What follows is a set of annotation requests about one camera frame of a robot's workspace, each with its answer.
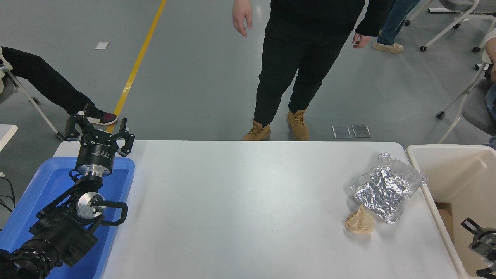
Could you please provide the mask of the standing person's right hand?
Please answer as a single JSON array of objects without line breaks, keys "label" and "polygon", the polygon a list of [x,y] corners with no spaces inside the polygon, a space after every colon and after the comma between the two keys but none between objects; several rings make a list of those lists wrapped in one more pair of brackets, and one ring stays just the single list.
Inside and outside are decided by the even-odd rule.
[{"label": "standing person's right hand", "polygon": [[234,0],[232,7],[232,22],[234,28],[244,38],[253,28],[253,8],[250,0]]}]

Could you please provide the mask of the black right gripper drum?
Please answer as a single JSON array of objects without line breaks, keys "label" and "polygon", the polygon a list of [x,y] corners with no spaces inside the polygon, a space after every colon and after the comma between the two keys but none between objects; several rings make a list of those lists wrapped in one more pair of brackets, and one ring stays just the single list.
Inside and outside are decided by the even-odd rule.
[{"label": "black right gripper drum", "polygon": [[496,232],[489,230],[473,237],[470,249],[487,260],[496,259]]}]

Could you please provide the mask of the standing person's left hand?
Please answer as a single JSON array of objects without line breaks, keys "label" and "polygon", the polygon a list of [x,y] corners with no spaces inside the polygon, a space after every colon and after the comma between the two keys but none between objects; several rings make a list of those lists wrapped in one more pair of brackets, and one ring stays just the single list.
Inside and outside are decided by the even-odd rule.
[{"label": "standing person's left hand", "polygon": [[352,39],[353,49],[364,48],[371,40],[370,36],[366,36],[360,33],[355,33]]}]

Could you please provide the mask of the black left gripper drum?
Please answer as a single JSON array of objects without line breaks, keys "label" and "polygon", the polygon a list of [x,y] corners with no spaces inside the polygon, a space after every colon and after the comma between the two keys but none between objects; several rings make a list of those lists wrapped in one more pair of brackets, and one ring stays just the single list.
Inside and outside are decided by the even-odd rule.
[{"label": "black left gripper drum", "polygon": [[116,141],[110,140],[111,137],[112,135],[107,132],[83,134],[80,140],[76,167],[99,165],[105,168],[113,168],[118,146]]}]

